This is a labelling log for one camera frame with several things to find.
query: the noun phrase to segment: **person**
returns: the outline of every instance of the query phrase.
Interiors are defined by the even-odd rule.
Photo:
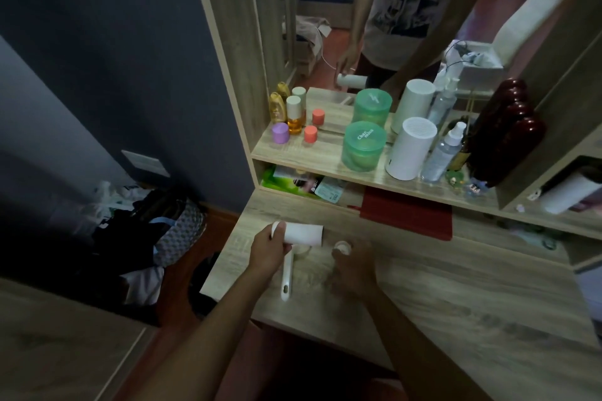
[[[272,224],[253,240],[249,265],[190,338],[166,359],[135,401],[210,401],[243,335],[253,308],[291,250],[285,223],[273,238]],[[368,310],[409,399],[489,400],[486,393],[397,308],[376,279],[374,251],[353,246],[333,250],[342,283]]]
[[[380,87],[394,100],[410,79],[433,81],[442,52],[476,2],[354,0],[349,43],[336,64],[335,85],[338,74],[349,74],[356,62],[355,74],[368,77],[366,87]]]

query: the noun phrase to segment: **dark red bottle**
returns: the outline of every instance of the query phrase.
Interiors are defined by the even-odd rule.
[[[473,177],[495,187],[521,163],[546,134],[546,124],[534,117],[526,117],[510,128],[506,136],[489,155],[483,157]]]
[[[530,104],[516,101],[506,107],[501,106],[490,122],[482,127],[478,139],[473,144],[470,160],[472,169],[478,167],[480,159],[487,157],[494,147],[506,136],[514,123],[533,114]]]
[[[520,78],[509,78],[502,81],[473,124],[471,128],[473,136],[476,137],[480,129],[488,124],[500,106],[510,105],[515,101],[526,101],[526,89],[526,83]]]

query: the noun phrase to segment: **wall outlet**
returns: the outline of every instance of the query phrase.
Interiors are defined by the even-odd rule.
[[[132,162],[132,165],[134,165],[136,168],[150,171],[168,178],[170,177],[169,172],[165,169],[165,167],[163,167],[163,164],[159,159],[154,159],[142,154],[131,153],[129,151],[125,151],[124,149],[122,149],[121,152],[130,162]]]

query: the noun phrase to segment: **gray patterned bag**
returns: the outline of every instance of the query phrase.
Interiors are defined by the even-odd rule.
[[[200,238],[206,224],[205,214],[188,198],[184,211],[176,220],[156,217],[150,223],[171,225],[154,247],[153,262],[163,267],[176,263]]]

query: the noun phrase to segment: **white box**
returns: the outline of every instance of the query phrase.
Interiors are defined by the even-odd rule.
[[[487,53],[494,63],[492,67],[480,67],[462,62],[462,57],[453,47],[456,43],[466,45],[475,53]],[[493,92],[508,76],[508,71],[501,64],[500,57],[491,43],[474,42],[471,40],[454,40],[445,50],[445,63],[449,69],[446,77],[460,79],[457,84],[459,91]]]

